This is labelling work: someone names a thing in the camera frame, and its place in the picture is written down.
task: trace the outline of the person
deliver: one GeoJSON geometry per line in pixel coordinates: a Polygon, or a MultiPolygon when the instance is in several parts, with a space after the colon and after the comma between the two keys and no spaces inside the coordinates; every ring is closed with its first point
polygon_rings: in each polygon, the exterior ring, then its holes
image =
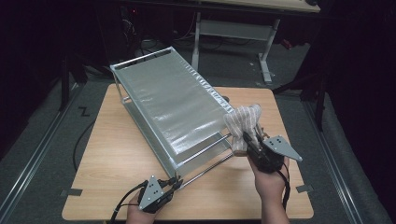
{"type": "MultiPolygon", "coordinates": [[[[284,224],[290,223],[285,209],[282,206],[282,194],[285,188],[285,182],[282,177],[274,172],[266,174],[258,170],[257,166],[247,157],[250,167],[255,177],[255,187],[262,200],[262,224],[284,224]]],[[[289,158],[285,157],[285,165],[289,167],[289,158]]],[[[281,172],[288,177],[285,166],[282,166],[281,172]]],[[[130,204],[137,204],[139,192],[131,199],[130,204]]],[[[138,206],[128,206],[126,224],[152,224],[155,217],[161,212],[161,209],[155,214],[145,213],[139,210],[138,206]]]]}

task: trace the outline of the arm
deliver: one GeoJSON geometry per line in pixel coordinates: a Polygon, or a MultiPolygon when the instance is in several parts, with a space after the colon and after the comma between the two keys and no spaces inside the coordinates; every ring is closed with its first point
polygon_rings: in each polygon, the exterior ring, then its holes
{"type": "Polygon", "coordinates": [[[139,197],[139,192],[129,201],[128,212],[126,215],[126,224],[152,224],[155,220],[155,217],[160,213],[161,209],[158,210],[155,214],[146,213],[139,209],[137,198],[139,197]]]}
{"type": "MultiPolygon", "coordinates": [[[[282,177],[278,173],[266,174],[259,171],[251,159],[247,159],[255,177],[256,190],[262,199],[262,224],[290,223],[282,206],[282,193],[285,188],[282,177]]],[[[288,158],[285,158],[285,164],[289,167],[288,158]]],[[[281,172],[287,176],[284,166],[281,172]]]]}

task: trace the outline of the metal box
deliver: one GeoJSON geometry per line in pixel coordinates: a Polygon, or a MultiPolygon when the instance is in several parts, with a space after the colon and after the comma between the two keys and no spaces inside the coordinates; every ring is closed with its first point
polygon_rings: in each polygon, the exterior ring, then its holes
{"type": "Polygon", "coordinates": [[[121,102],[170,177],[185,176],[230,148],[229,135],[220,132],[233,108],[175,49],[110,67],[121,102]]]}

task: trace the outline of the table surface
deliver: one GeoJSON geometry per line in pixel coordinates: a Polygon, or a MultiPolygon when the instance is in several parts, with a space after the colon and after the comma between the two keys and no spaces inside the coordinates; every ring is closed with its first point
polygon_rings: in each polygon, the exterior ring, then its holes
{"type": "MultiPolygon", "coordinates": [[[[215,89],[229,97],[233,107],[260,104],[260,125],[264,130],[270,136],[281,134],[289,140],[270,90],[215,89]]],[[[229,152],[227,150],[209,163],[215,163],[229,152]]],[[[112,84],[107,90],[72,185],[72,189],[82,189],[82,193],[80,196],[68,196],[63,218],[109,220],[124,194],[151,175],[168,178],[120,102],[115,84],[112,84]]],[[[296,190],[303,184],[297,162],[290,160],[289,218],[311,218],[314,214],[307,193],[296,190]]],[[[125,218],[126,207],[122,207],[117,219],[125,218]]],[[[157,216],[159,220],[259,218],[261,201],[245,157],[233,157],[177,191],[174,199],[157,216]]]]}
{"type": "Polygon", "coordinates": [[[201,0],[219,4],[232,4],[245,7],[267,7],[301,12],[320,12],[319,6],[310,6],[305,0],[201,0]]]}

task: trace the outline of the black cable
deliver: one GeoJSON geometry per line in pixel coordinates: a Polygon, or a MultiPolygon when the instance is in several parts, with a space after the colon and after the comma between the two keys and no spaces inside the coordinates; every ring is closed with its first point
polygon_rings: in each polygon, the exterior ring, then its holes
{"type": "Polygon", "coordinates": [[[282,201],[282,205],[283,208],[286,211],[286,206],[288,205],[288,200],[290,197],[290,174],[289,174],[289,168],[286,166],[285,163],[283,163],[283,165],[286,168],[286,171],[288,172],[288,178],[285,177],[285,175],[283,175],[282,172],[280,172],[280,170],[276,170],[276,172],[282,177],[283,181],[285,181],[285,195],[283,195],[283,201],[282,201]]]}
{"type": "Polygon", "coordinates": [[[139,204],[137,204],[137,203],[123,203],[122,205],[121,205],[121,207],[123,207],[123,206],[129,206],[129,205],[134,205],[134,206],[139,206],[139,204]]]}
{"type": "Polygon", "coordinates": [[[195,15],[196,15],[196,12],[194,12],[194,13],[192,14],[192,20],[191,20],[190,28],[189,28],[189,30],[186,32],[186,34],[184,34],[182,37],[180,37],[180,38],[178,38],[178,39],[175,39],[175,40],[188,39],[188,38],[194,36],[194,35],[190,35],[190,36],[188,36],[188,35],[190,34],[190,32],[191,32],[191,30],[192,30],[192,26],[194,25],[195,15]]]}
{"type": "Polygon", "coordinates": [[[148,181],[145,180],[144,182],[140,183],[138,186],[136,186],[136,187],[134,187],[133,189],[129,190],[129,191],[122,197],[121,201],[119,202],[119,204],[117,204],[116,208],[114,209],[113,216],[111,216],[111,219],[110,219],[110,224],[114,224],[114,223],[115,223],[115,221],[116,221],[116,216],[117,216],[117,214],[119,213],[120,208],[122,207],[123,201],[125,201],[125,199],[126,199],[132,192],[134,192],[134,191],[137,190],[137,189],[140,189],[140,188],[145,187],[147,184],[148,184],[148,181]]]}
{"type": "Polygon", "coordinates": [[[76,163],[76,151],[77,151],[77,146],[78,146],[78,144],[79,144],[79,141],[81,141],[81,139],[82,139],[82,136],[84,136],[84,134],[91,128],[91,126],[94,124],[96,122],[96,119],[94,119],[91,123],[90,123],[90,125],[88,125],[88,127],[87,128],[85,128],[85,130],[84,130],[84,132],[79,136],[79,138],[78,138],[78,140],[77,140],[77,142],[76,142],[76,144],[75,144],[75,147],[74,147],[74,149],[73,149],[73,166],[74,166],[74,168],[75,168],[75,171],[77,171],[77,163],[76,163]]]}
{"type": "Polygon", "coordinates": [[[182,47],[187,47],[187,46],[191,46],[194,44],[194,41],[190,41],[189,39],[191,39],[194,36],[190,36],[189,38],[185,38],[185,39],[179,39],[179,40],[174,40],[173,43],[178,45],[178,46],[182,46],[182,47]],[[180,44],[180,42],[189,42],[189,44],[180,44]]]}
{"type": "Polygon", "coordinates": [[[238,42],[235,42],[232,40],[235,40],[235,38],[225,38],[224,42],[226,42],[228,44],[239,45],[239,46],[245,46],[245,45],[249,44],[250,42],[252,42],[252,39],[244,40],[243,43],[238,43],[238,42]]]}
{"type": "Polygon", "coordinates": [[[223,41],[224,41],[224,38],[223,37],[221,37],[220,39],[219,39],[219,43],[218,43],[218,45],[217,46],[215,46],[214,48],[207,48],[207,47],[205,47],[204,46],[204,43],[202,43],[202,41],[200,42],[200,48],[201,49],[206,49],[206,50],[216,50],[216,49],[219,49],[221,46],[222,46],[222,44],[223,44],[223,41]]]}

